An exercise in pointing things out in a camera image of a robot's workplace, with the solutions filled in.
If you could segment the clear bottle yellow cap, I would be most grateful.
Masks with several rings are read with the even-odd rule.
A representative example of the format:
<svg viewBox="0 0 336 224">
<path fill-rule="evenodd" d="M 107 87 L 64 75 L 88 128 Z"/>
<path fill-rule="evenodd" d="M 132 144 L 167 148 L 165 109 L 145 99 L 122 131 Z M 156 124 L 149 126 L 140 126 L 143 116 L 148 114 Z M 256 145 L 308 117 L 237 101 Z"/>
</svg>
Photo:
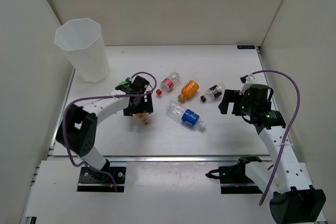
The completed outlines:
<svg viewBox="0 0 336 224">
<path fill-rule="evenodd" d="M 148 125 L 151 122 L 149 113 L 137 113 L 133 114 L 133 116 L 139 120 L 143 125 Z"/>
</svg>

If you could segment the green plastic soda bottle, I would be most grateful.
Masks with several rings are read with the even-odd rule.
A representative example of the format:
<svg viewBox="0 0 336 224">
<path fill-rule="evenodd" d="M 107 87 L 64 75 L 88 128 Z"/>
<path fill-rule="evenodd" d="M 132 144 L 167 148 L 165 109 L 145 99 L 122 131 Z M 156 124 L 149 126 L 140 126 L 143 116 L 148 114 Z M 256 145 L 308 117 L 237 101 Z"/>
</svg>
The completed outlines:
<svg viewBox="0 0 336 224">
<path fill-rule="evenodd" d="M 120 85 L 120 84 L 127 84 L 127 83 L 130 83 L 130 84 L 132 83 L 130 77 L 127 77 L 124 81 L 120 82 L 118 85 Z"/>
</svg>

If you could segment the clear bottle blue label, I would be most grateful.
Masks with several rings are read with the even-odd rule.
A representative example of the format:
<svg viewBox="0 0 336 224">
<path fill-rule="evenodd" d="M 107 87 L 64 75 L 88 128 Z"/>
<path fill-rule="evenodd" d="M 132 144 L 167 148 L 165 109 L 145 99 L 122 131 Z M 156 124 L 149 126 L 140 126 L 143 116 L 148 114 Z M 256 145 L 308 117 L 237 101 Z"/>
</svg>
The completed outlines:
<svg viewBox="0 0 336 224">
<path fill-rule="evenodd" d="M 206 128 L 206 123 L 197 113 L 174 101 L 167 104 L 166 114 L 190 129 L 202 132 Z"/>
</svg>

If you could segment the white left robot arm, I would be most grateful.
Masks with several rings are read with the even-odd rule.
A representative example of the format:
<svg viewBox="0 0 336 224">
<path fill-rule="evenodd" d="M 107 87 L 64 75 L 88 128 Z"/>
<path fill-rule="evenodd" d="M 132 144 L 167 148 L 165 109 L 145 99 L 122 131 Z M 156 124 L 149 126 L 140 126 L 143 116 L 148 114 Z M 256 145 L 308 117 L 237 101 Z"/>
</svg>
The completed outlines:
<svg viewBox="0 0 336 224">
<path fill-rule="evenodd" d="M 94 146 L 97 127 L 119 111 L 130 117 L 153 113 L 153 91 L 148 87 L 150 82 L 135 74 L 108 95 L 80 98 L 67 105 L 56 141 L 66 148 L 73 166 L 86 165 L 98 182 L 108 180 L 110 164 Z"/>
</svg>

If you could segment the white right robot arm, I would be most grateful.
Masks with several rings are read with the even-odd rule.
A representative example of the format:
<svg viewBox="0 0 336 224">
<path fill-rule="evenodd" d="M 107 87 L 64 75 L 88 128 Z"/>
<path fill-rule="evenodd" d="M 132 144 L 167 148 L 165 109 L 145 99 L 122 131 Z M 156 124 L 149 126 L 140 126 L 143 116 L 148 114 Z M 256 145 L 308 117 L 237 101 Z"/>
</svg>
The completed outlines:
<svg viewBox="0 0 336 224">
<path fill-rule="evenodd" d="M 269 207 L 276 223 L 315 222 L 326 196 L 322 189 L 314 188 L 301 169 L 285 136 L 289 127 L 281 113 L 271 108 L 273 93 L 271 87 L 263 84 L 250 84 L 243 92 L 229 89 L 224 92 L 218 106 L 221 114 L 227 114 L 229 104 L 233 103 L 233 115 L 249 117 L 246 122 L 256 128 L 271 157 L 276 182 L 268 186 L 270 171 L 247 163 L 236 168 L 236 177 L 242 182 L 252 180 L 265 196 L 272 194 Z"/>
</svg>

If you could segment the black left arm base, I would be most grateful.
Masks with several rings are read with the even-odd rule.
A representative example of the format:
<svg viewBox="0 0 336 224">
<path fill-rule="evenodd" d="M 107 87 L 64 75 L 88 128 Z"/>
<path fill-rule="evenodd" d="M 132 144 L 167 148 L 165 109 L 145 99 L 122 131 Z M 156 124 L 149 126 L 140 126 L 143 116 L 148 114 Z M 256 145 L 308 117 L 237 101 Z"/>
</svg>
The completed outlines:
<svg viewBox="0 0 336 224">
<path fill-rule="evenodd" d="M 95 172 L 87 166 L 82 166 L 77 183 L 78 192 L 123 193 L 126 178 L 126 166 L 113 165 L 104 169 L 110 175 Z"/>
</svg>

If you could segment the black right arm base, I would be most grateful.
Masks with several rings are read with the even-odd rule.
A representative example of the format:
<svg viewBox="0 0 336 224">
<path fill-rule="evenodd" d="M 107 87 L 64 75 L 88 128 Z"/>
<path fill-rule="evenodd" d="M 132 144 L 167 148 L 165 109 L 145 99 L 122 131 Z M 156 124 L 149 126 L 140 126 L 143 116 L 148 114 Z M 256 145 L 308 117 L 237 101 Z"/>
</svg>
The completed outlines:
<svg viewBox="0 0 336 224">
<path fill-rule="evenodd" d="M 247 164 L 261 162 L 262 160 L 257 156 L 243 156 L 238 159 L 237 164 L 219 166 L 217 169 L 210 170 L 205 176 L 219 180 L 222 195 L 261 194 L 258 186 L 245 174 Z"/>
</svg>

